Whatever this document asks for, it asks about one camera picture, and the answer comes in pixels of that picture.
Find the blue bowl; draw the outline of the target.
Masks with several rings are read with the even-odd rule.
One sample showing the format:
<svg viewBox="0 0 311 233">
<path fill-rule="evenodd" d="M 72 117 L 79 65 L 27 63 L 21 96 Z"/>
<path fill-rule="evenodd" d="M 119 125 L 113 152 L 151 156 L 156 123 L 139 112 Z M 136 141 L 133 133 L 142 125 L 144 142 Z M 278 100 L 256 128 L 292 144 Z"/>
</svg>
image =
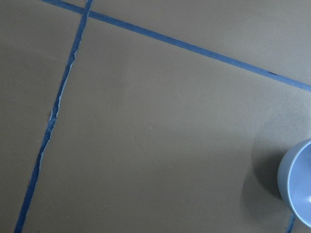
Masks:
<svg viewBox="0 0 311 233">
<path fill-rule="evenodd" d="M 277 172 L 280 196 L 294 216 L 311 226 L 311 140 L 306 139 L 289 149 Z"/>
</svg>

